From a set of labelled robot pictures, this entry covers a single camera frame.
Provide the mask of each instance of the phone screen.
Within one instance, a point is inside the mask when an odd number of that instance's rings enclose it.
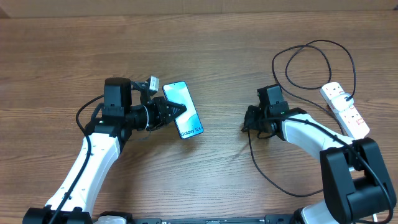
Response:
[[[186,139],[202,133],[203,127],[189,94],[187,84],[184,81],[167,84],[163,86],[163,92],[167,100],[187,107],[187,111],[175,119],[175,125],[180,137]]]

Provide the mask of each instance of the wood grain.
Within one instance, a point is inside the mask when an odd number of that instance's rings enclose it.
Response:
[[[171,124],[127,144],[101,188],[95,216],[118,210],[137,218],[258,217],[321,200],[322,194],[290,197],[264,180],[240,132],[247,107],[259,102],[256,89],[275,83],[273,56],[314,39],[334,40],[352,53],[356,106],[397,187],[397,20],[394,11],[1,20],[0,223],[20,223],[29,207],[43,206],[59,188],[83,137],[75,113],[102,94],[108,77],[185,80],[205,132],[182,141]],[[317,46],[330,59],[332,80],[352,91],[346,54]],[[318,91],[288,85],[283,71],[291,54],[276,61],[282,84],[326,106]],[[327,66],[318,52],[304,50],[289,74],[298,84],[321,85]],[[137,103],[136,93],[133,98]],[[338,129],[319,109],[285,99]],[[298,147],[278,138],[255,139],[253,147],[260,168],[283,188],[304,194],[322,187],[318,162]]]

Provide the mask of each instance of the power strip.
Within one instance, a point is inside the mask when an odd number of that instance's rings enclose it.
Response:
[[[345,93],[339,83],[327,83],[320,92],[348,136],[361,139],[370,132],[365,120],[354,106],[354,99],[346,101],[350,94]]]

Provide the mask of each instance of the wire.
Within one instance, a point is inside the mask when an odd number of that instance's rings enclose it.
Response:
[[[385,196],[385,198],[386,198],[386,200],[387,200],[387,205],[388,205],[388,209],[389,209],[388,216],[387,216],[387,218],[386,218],[384,221],[381,221],[381,222],[371,222],[371,221],[366,221],[366,220],[355,220],[354,222],[356,222],[356,223],[370,223],[370,224],[373,224],[373,223],[385,224],[385,223],[388,223],[389,221],[391,221],[391,219],[392,219],[392,217],[393,217],[393,214],[394,214],[394,211],[393,211],[393,209],[392,209],[392,208],[393,208],[393,205],[392,205],[392,202],[391,202],[390,195],[389,195],[388,192],[387,192],[387,189],[385,188],[384,184],[380,181],[379,177],[374,173],[374,171],[373,171],[372,168],[369,166],[369,164],[362,158],[361,155],[359,155],[358,152],[356,152],[356,151],[354,150],[354,148],[353,148],[352,146],[350,146],[349,144],[345,143],[343,140],[341,140],[341,139],[338,138],[337,136],[333,135],[332,133],[330,133],[329,131],[327,131],[325,128],[319,126],[318,124],[312,123],[312,122],[310,122],[310,121],[308,121],[308,120],[305,120],[305,121],[304,121],[304,120],[296,119],[296,118],[265,118],[265,120],[268,120],[268,121],[272,121],[272,120],[277,120],[277,121],[290,120],[290,121],[296,121],[296,122],[299,122],[299,123],[309,124],[309,125],[311,125],[311,126],[317,128],[318,130],[320,130],[321,132],[323,132],[324,134],[326,134],[326,135],[329,136],[330,138],[332,138],[334,141],[336,141],[336,142],[342,144],[345,148],[347,148],[352,154],[354,154],[354,155],[356,156],[356,158],[357,158],[358,161],[361,163],[361,165],[364,166],[364,170],[365,170],[366,172],[368,172],[368,173],[373,177],[373,179],[376,181],[376,183],[378,184],[378,186],[380,186],[380,188],[381,188],[381,190],[382,190],[382,192],[383,192],[383,195]]]
[[[57,208],[56,211],[54,212],[54,214],[53,214],[51,220],[49,221],[49,224],[53,224],[53,223],[54,223],[54,221],[55,221],[55,219],[57,218],[58,214],[60,213],[62,207],[64,206],[64,204],[65,204],[65,203],[67,202],[67,200],[69,199],[70,194],[72,193],[72,191],[73,191],[73,189],[75,188],[77,182],[79,181],[81,175],[83,174],[83,171],[85,170],[85,168],[86,168],[86,166],[87,166],[87,163],[88,163],[88,160],[90,159],[90,156],[91,156],[91,141],[90,141],[90,137],[87,135],[85,129],[84,129],[83,126],[81,125],[81,123],[80,123],[80,121],[79,121],[79,115],[80,115],[80,113],[81,113],[88,105],[92,104],[94,101],[96,101],[96,100],[98,100],[98,99],[100,99],[100,98],[102,98],[102,97],[104,97],[104,95],[97,96],[96,98],[90,100],[90,101],[87,102],[85,105],[83,105],[83,106],[77,111],[77,113],[76,113],[76,123],[77,123],[77,126],[79,126],[80,130],[83,132],[83,134],[85,135],[86,140],[87,140],[87,154],[86,154],[86,159],[85,159],[85,161],[83,162],[83,165],[81,166],[79,173],[77,173],[77,175],[76,175],[76,177],[75,177],[75,180],[74,180],[74,181],[72,182],[72,184],[70,185],[68,191],[65,192],[65,195],[63,196],[63,199],[62,199],[60,205],[58,206],[58,208]]]
[[[330,83],[332,72],[331,72],[331,66],[330,66],[329,60],[328,60],[328,58],[326,57],[325,53],[323,53],[323,51],[322,51],[321,49],[319,49],[318,47],[315,47],[315,46],[310,45],[310,44],[315,43],[315,42],[329,42],[329,43],[335,44],[335,45],[341,47],[341,48],[348,54],[348,57],[349,57],[349,59],[351,60],[351,64],[352,64],[352,66],[353,66],[354,88],[353,88],[353,93],[351,94],[351,96],[349,96],[349,97],[346,99],[346,101],[349,101],[350,99],[352,99],[352,97],[354,97],[355,89],[356,89],[356,69],[355,69],[354,59],[352,58],[350,52],[349,52],[344,46],[342,46],[341,44],[336,43],[336,42],[334,42],[334,41],[331,41],[331,40],[313,40],[313,41],[311,41],[311,42],[309,42],[309,43],[307,43],[307,44],[305,44],[305,45],[297,45],[297,46],[294,46],[294,47],[289,47],[289,48],[287,48],[287,49],[285,49],[285,50],[283,50],[283,51],[277,53],[277,54],[274,56],[274,58],[272,59],[272,74],[274,75],[274,79],[275,79],[276,83],[280,85],[281,89],[283,89],[286,93],[288,93],[289,95],[291,95],[291,96],[293,96],[293,97],[296,97],[296,98],[298,98],[298,99],[300,99],[300,100],[306,101],[307,103],[311,103],[311,104],[313,104],[313,105],[319,107],[320,109],[322,109],[326,114],[328,114],[329,116],[331,116],[331,117],[337,122],[338,126],[340,127],[341,133],[344,134],[343,127],[341,126],[340,122],[337,120],[337,117],[336,117],[333,113],[329,112],[327,109],[325,109],[324,107],[320,106],[319,104],[317,104],[317,103],[315,103],[315,102],[312,102],[312,101],[307,100],[307,99],[305,99],[305,98],[299,97],[299,96],[297,96],[297,95],[295,95],[295,94],[293,94],[293,93],[287,91],[287,90],[282,86],[282,84],[280,84],[278,78],[276,77],[276,73],[275,73],[275,59],[276,59],[280,54],[282,54],[282,53],[284,53],[284,52],[286,52],[286,51],[299,48],[299,49],[290,57],[289,61],[288,61],[287,64],[286,64],[286,68],[285,68],[285,76],[286,76],[286,79],[287,79],[292,85],[294,85],[294,86],[296,86],[296,87],[298,87],[298,88],[302,88],[302,89],[304,89],[304,90],[317,90],[317,89],[322,88],[322,86],[317,86],[317,87],[305,87],[305,86],[297,85],[296,83],[294,83],[294,82],[289,78],[289,76],[288,76],[288,74],[287,74],[287,69],[288,69],[288,67],[289,67],[289,65],[290,65],[290,62],[293,60],[293,58],[294,58],[298,53],[300,53],[305,47],[310,47],[310,48],[313,48],[313,49],[319,51],[319,52],[322,54],[323,58],[325,58],[326,64],[328,65],[328,69],[329,69],[329,78],[328,78],[328,81],[327,81],[326,83]]]
[[[282,191],[283,193],[288,194],[288,195],[293,196],[293,197],[309,197],[309,196],[315,195],[315,194],[320,193],[320,192],[323,191],[323,190],[317,190],[316,192],[312,192],[312,193],[309,193],[309,194],[299,195],[299,194],[290,193],[290,192],[288,192],[287,190],[284,190],[282,187],[279,187],[279,186],[278,186],[277,184],[275,184],[272,180],[270,180],[270,178],[268,178],[268,177],[260,170],[259,166],[257,165],[257,162],[256,162],[256,160],[254,159],[253,148],[252,148],[252,146],[251,146],[250,130],[248,130],[248,137],[249,137],[249,146],[250,146],[251,159],[253,160],[254,165],[256,166],[256,168],[257,168],[257,170],[260,172],[260,174],[261,174],[265,179],[267,179],[268,182],[270,182],[273,186],[275,186],[276,188],[278,188],[278,189],[279,189],[280,191]]]

